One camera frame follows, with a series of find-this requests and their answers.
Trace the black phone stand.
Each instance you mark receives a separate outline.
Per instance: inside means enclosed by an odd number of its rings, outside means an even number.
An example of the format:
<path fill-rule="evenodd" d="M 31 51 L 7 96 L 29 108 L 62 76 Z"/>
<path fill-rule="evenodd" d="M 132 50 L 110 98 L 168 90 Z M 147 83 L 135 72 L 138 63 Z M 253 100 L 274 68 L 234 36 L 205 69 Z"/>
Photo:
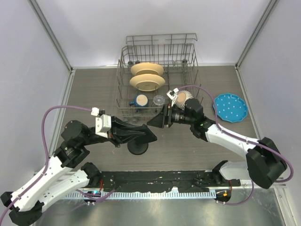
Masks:
<path fill-rule="evenodd" d="M 148 150 L 149 144 L 139 144 L 136 141 L 130 141 L 127 144 L 129 152 L 133 155 L 142 155 Z"/>

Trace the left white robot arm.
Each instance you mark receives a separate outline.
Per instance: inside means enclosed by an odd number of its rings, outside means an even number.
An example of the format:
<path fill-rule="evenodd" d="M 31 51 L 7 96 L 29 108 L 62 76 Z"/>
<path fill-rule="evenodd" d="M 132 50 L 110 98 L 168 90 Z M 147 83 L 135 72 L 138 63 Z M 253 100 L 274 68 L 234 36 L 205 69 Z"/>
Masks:
<path fill-rule="evenodd" d="M 61 136 L 61 145 L 30 181 L 14 192 L 1 195 L 5 212 L 14 224 L 30 226 L 64 195 L 82 187 L 99 185 L 101 172 L 91 162 L 85 163 L 73 176 L 55 183 L 89 155 L 86 146 L 104 142 L 110 142 L 115 147 L 127 144 L 132 154 L 140 155 L 147 151 L 149 143 L 157 140 L 147 125 L 135 126 L 108 115 L 97 117 L 94 127 L 77 120 L 70 121 Z"/>

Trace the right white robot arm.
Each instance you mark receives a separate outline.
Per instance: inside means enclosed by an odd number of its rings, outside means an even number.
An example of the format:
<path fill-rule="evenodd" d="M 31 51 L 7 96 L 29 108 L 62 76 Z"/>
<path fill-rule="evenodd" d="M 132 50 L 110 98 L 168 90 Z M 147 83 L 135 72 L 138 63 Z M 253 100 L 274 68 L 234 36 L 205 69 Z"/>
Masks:
<path fill-rule="evenodd" d="M 212 179 L 218 186 L 232 179 L 242 179 L 252 180 L 261 188 L 268 189 L 287 169 L 287 163 L 271 139 L 245 137 L 220 126 L 204 115 L 203 106 L 197 99 L 186 101 L 184 109 L 164 105 L 147 125 L 163 128 L 173 123 L 189 125 L 196 138 L 220 145 L 244 159 L 243 162 L 224 161 L 217 166 Z"/>

